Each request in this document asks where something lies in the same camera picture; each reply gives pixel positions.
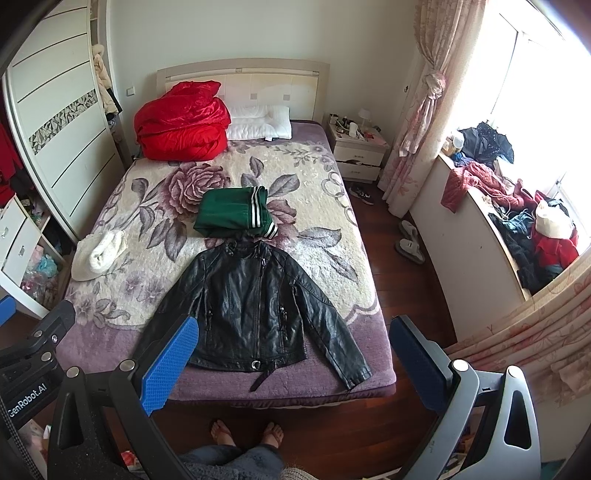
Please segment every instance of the curtain tie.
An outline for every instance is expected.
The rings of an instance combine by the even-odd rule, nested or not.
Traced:
[[[427,97],[431,100],[437,100],[438,98],[441,98],[446,85],[445,75],[443,72],[439,70],[433,70],[432,72],[425,75],[424,80],[427,84],[427,87],[429,88]]]

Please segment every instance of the black shoe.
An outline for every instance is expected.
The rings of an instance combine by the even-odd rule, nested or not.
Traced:
[[[349,193],[354,197],[357,197],[363,203],[367,203],[368,205],[374,204],[374,200],[371,198],[371,195],[359,185],[351,185],[349,187]]]

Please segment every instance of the dark green clothing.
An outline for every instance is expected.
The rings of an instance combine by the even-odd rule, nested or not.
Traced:
[[[203,194],[194,229],[204,236],[273,238],[277,226],[267,210],[267,189],[212,189]]]

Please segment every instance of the nightstand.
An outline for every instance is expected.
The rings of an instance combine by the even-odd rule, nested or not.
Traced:
[[[371,183],[378,178],[379,166],[390,145],[377,130],[370,128],[366,131],[373,134],[374,138],[365,140],[353,138],[347,133],[337,133],[336,126],[329,125],[327,136],[330,148],[340,174],[345,180]]]

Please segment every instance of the curtain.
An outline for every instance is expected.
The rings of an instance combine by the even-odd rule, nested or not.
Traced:
[[[446,352],[479,370],[521,367],[537,401],[591,393],[591,248],[521,307]]]
[[[487,0],[418,0],[415,40],[426,64],[378,187],[401,218],[417,197],[446,128],[474,50]]]

